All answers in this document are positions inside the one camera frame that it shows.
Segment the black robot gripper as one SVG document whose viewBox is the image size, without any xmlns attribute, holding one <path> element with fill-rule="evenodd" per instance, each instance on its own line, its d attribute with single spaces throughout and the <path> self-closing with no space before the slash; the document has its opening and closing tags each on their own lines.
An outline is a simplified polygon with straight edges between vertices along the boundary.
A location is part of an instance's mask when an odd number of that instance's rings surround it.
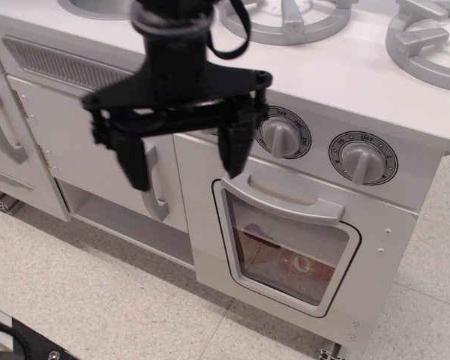
<svg viewBox="0 0 450 360">
<path fill-rule="evenodd" d="M 209 31 L 144 31 L 145 61 L 133 75 L 82 99 L 98 143 L 113 149 L 131 186 L 150 189 L 140 138 L 218 129 L 220 159 L 233 179 L 245 168 L 272 75 L 207 59 Z"/>
</svg>

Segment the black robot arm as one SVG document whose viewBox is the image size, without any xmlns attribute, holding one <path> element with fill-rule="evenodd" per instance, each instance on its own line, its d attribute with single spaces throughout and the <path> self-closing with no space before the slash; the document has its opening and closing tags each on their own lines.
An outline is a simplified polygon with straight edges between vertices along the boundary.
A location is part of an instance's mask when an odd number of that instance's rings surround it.
<svg viewBox="0 0 450 360">
<path fill-rule="evenodd" d="M 214 13 L 213 1 L 135 1 L 130 19 L 144 40 L 144 64 L 82 99 L 95 141 L 117 154 L 137 190 L 151 187 L 143 138 L 217 128 L 223 167 L 236 177 L 267 118 L 270 73 L 207 60 Z"/>
</svg>

